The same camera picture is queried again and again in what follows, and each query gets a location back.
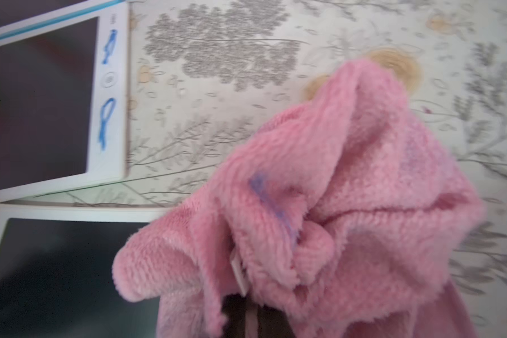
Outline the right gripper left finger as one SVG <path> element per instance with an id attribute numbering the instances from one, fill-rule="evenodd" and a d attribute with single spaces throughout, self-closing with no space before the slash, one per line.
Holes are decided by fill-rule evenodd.
<path id="1" fill-rule="evenodd" d="M 246 299 L 239 294 L 227 296 L 223 301 L 222 311 L 228 318 L 223 338 L 245 338 Z"/>

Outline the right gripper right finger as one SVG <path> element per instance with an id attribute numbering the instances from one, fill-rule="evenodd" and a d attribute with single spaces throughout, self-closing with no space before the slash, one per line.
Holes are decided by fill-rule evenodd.
<path id="1" fill-rule="evenodd" d="M 258 307 L 258 338 L 295 338 L 287 316 L 275 308 Z"/>

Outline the pink fluffy cloth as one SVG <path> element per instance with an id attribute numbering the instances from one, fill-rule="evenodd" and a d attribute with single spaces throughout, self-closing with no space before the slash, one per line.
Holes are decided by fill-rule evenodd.
<path id="1" fill-rule="evenodd" d="M 483 215 L 404 86 L 359 59 L 131 236 L 112 277 L 159 298 L 158 337 L 222 337 L 238 294 L 296 337 L 474 337 L 449 260 Z"/>

